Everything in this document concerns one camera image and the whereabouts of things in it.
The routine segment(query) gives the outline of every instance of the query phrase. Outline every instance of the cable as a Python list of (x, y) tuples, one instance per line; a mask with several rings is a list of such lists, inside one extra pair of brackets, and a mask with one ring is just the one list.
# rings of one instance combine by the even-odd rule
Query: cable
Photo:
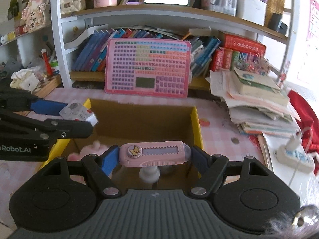
[[(307, 146), (306, 146), (306, 148), (305, 148), (305, 153), (307, 153), (308, 152), (308, 150), (309, 150), (309, 147), (310, 147), (310, 145), (311, 145), (311, 141), (312, 141), (312, 129), (310, 128), (310, 127), (305, 127), (302, 131), (301, 131), (301, 133), (302, 134), (304, 134), (306, 131), (310, 131), (310, 138), (309, 138), (309, 142), (308, 142), (308, 144), (307, 144)], [(291, 183), (292, 183), (292, 181), (293, 181), (293, 179), (295, 178), (295, 175), (296, 175), (296, 172), (297, 172), (297, 169), (298, 169), (298, 167), (299, 167), (299, 164), (300, 164), (300, 162), (301, 162), (301, 159), (298, 161), (298, 163), (297, 163), (297, 166), (296, 166), (296, 168), (295, 168), (295, 170), (294, 170), (294, 172), (293, 172), (293, 175), (292, 175), (292, 177), (291, 177), (291, 179), (290, 179), (290, 182), (289, 182), (289, 187), (290, 187), (290, 185), (291, 185)]]

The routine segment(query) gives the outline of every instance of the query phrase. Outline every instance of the red book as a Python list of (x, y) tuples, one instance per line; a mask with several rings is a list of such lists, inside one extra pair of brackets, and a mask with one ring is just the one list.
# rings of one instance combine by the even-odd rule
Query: red book
[(263, 57), (266, 52), (265, 45), (243, 37), (222, 33), (220, 40), (223, 47), (239, 52), (252, 53), (261, 57)]
[(98, 66), (97, 71), (98, 72), (103, 72), (106, 66), (106, 58), (103, 59), (103, 61), (100, 63), (100, 65)]
[(121, 38), (124, 38), (124, 37), (130, 37), (130, 35), (132, 34), (132, 30), (130, 30), (129, 28), (126, 29), (125, 33), (121, 36)]
[(209, 65), (209, 69), (211, 69), (211, 71), (217, 71), (219, 68), (223, 67), (224, 53), (225, 49), (223, 47), (216, 49), (213, 55), (213, 60)]
[(223, 59), (223, 69), (230, 69), (232, 65), (232, 49), (226, 48)]

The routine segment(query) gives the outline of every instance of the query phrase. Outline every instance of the round pad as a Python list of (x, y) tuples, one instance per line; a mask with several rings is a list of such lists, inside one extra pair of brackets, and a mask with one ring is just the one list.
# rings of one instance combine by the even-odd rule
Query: round pad
[(299, 198), (277, 177), (249, 175), (222, 186), (213, 197), (213, 208), (238, 230), (263, 233), (280, 212), (297, 211)]
[(54, 177), (42, 177), (45, 182), (30, 179), (13, 194), (9, 208), (18, 227), (37, 232), (63, 231), (92, 214), (96, 197), (89, 187), (71, 180), (59, 182)]

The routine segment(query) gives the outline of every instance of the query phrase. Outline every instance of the plastic bag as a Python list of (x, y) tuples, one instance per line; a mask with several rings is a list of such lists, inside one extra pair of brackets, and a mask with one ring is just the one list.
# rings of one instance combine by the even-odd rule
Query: plastic bag
[(27, 69), (30, 69), (40, 82), (47, 79), (47, 68), (42, 58), (33, 59), (27, 66)]

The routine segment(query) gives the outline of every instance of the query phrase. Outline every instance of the figurine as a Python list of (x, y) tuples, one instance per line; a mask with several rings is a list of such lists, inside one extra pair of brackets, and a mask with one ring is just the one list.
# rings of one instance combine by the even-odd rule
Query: figurine
[(50, 15), (46, 11), (49, 0), (29, 0), (27, 7), (22, 10), (21, 19), (26, 22), (24, 32), (33, 32), (51, 24)]
[[(89, 154), (97, 154), (100, 156), (103, 154), (106, 150), (108, 150), (108, 147), (106, 145), (101, 144), (98, 140), (94, 141), (92, 145), (88, 145), (82, 148), (80, 151), (80, 154), (77, 153), (71, 153), (68, 156), (68, 161), (79, 161), (82, 159), (82, 157), (87, 156)], [(71, 180), (80, 182), (85, 185), (84, 179), (82, 176), (75, 176), (71, 175)]]

